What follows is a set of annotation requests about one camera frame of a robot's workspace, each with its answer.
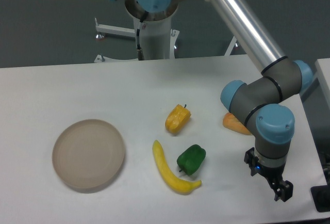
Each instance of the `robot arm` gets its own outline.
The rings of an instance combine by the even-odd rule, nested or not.
[[[148,12],[162,12],[183,0],[136,0]],[[221,102],[255,136],[255,148],[245,153],[251,175],[265,177],[275,192],[275,200],[292,197],[293,185],[282,173],[291,138],[294,116],[281,101],[307,88],[312,71],[302,61],[291,62],[268,34],[244,0],[211,2],[232,31],[262,78],[247,85],[230,82],[221,93]]]

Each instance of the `beige plate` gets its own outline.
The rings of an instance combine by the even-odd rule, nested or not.
[[[58,176],[80,192],[98,191],[111,181],[125,156],[118,130],[101,120],[85,120],[67,128],[53,149]]]

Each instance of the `yellow bell pepper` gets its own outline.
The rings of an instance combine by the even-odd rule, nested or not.
[[[165,128],[170,133],[177,134],[189,121],[191,113],[185,107],[178,104],[167,117]]]

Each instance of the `table surface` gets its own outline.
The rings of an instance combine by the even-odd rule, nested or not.
[[[243,158],[254,137],[222,126],[224,86],[259,77],[245,55],[0,69],[0,222],[265,223],[329,217],[316,211],[310,193],[325,178],[299,96],[283,102],[296,120],[283,173],[294,190],[285,203],[273,200],[263,177],[250,176]],[[177,104],[187,104],[192,116],[172,136],[164,122]],[[120,131],[126,157],[110,186],[81,194],[57,177],[52,150],[68,126],[94,118]],[[152,155],[155,139],[176,175],[176,159],[190,145],[206,150],[201,169],[190,178],[202,179],[199,189],[182,196],[165,185]]]
[[[330,108],[330,59],[318,59],[315,65],[318,70],[320,86]]]

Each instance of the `banana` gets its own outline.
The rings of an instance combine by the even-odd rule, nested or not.
[[[153,144],[153,153],[160,175],[171,189],[180,194],[188,194],[201,186],[201,180],[196,182],[189,182],[179,179],[176,175],[173,174],[166,162],[163,147],[157,140],[155,140]]]

